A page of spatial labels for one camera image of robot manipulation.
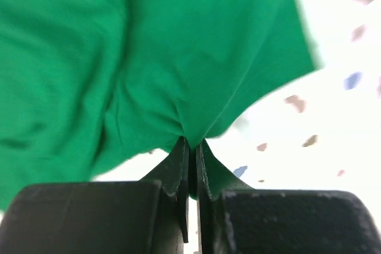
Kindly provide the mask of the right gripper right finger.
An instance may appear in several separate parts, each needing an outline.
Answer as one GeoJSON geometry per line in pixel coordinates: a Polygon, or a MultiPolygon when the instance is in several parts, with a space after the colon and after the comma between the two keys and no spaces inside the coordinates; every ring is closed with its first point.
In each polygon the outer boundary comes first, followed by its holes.
{"type": "Polygon", "coordinates": [[[195,149],[198,238],[201,253],[213,253],[213,202],[226,189],[251,190],[213,154],[206,140],[195,149]]]}

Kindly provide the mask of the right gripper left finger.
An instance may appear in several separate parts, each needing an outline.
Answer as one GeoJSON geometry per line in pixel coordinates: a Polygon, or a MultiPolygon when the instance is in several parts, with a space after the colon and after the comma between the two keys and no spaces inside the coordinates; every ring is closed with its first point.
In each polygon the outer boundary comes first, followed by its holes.
{"type": "Polygon", "coordinates": [[[161,182],[162,189],[176,210],[176,219],[185,243],[189,241],[189,159],[188,141],[184,137],[180,137],[164,160],[142,178],[143,180],[159,180],[161,182]]]}

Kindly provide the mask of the green t shirt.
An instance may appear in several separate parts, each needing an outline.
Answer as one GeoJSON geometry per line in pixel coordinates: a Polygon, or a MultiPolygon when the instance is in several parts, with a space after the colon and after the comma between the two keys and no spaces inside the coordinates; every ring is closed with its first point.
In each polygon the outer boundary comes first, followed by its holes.
{"type": "Polygon", "coordinates": [[[295,0],[1,0],[1,209],[194,148],[314,69],[295,0]]]}

